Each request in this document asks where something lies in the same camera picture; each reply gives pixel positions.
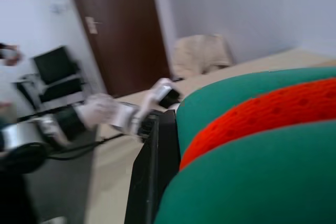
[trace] green fabric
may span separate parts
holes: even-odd
[[[195,160],[155,224],[336,223],[336,121],[263,132]]]
[[[232,107],[276,89],[331,77],[336,77],[336,67],[261,72],[225,79],[197,90],[177,111],[181,155],[200,130]]]

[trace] beige chair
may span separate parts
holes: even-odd
[[[187,79],[233,65],[222,35],[195,35],[180,39],[173,55],[177,78]]]

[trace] white wall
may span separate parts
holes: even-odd
[[[171,0],[176,37],[221,33],[237,62],[295,46],[336,55],[334,0]]]
[[[54,2],[65,3],[69,8],[60,15],[53,14],[49,7]],[[17,67],[0,66],[0,100],[15,102],[18,116],[31,114],[31,109],[11,82],[33,71],[30,57],[61,45],[66,45],[81,62],[95,91],[105,90],[72,0],[2,0],[0,41],[20,45],[25,56]]]
[[[335,0],[286,0],[302,46],[336,57]]]
[[[171,63],[171,55],[173,54],[174,44],[177,40],[171,0],[155,0],[155,3],[160,20],[167,59],[168,62]]]

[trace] table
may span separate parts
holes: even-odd
[[[303,68],[328,61],[325,56],[294,49],[193,77],[176,83],[176,86],[184,95],[189,95],[208,84],[241,74]],[[145,95],[146,91],[143,91],[118,100],[140,105]],[[99,134],[112,136],[116,133],[110,127],[102,125]],[[132,165],[141,147],[142,144],[125,136],[96,151],[86,224],[122,224],[124,222]]]

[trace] orange knitted fabric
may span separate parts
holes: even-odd
[[[278,127],[336,119],[336,78],[286,87],[232,108],[200,131],[180,169],[232,140]]]

